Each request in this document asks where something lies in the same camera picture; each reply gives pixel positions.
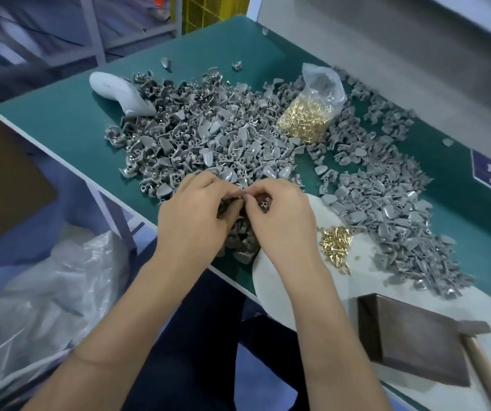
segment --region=plastic bag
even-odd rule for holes
[[[320,142],[329,123],[342,111],[345,89],[337,73],[327,67],[302,64],[305,87],[283,112],[278,128],[306,143]]]
[[[0,396],[80,343],[123,290],[128,252],[117,235],[71,226],[63,235],[0,293]]]

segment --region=hammer handle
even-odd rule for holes
[[[462,343],[466,348],[466,352],[468,352],[468,356],[474,365],[475,371],[478,373],[483,387],[485,387],[489,401],[491,401],[491,362],[489,362],[487,355],[483,352],[476,338],[463,335]]]

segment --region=hand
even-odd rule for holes
[[[235,200],[218,219],[221,200],[242,193],[211,172],[189,174],[160,207],[154,256],[163,257],[166,266],[191,274],[195,282],[223,246],[242,208],[243,201]]]
[[[253,231],[280,275],[308,271],[323,263],[318,252],[316,218],[308,197],[297,185],[284,179],[263,179],[245,192],[245,209]],[[272,198],[266,214],[256,200],[263,194]]]

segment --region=white wall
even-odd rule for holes
[[[429,0],[263,0],[258,21],[491,157],[491,36]]]

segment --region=yellow crate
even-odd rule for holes
[[[182,33],[246,14],[248,6],[249,0],[182,0]],[[175,0],[171,0],[171,17],[175,17]]]

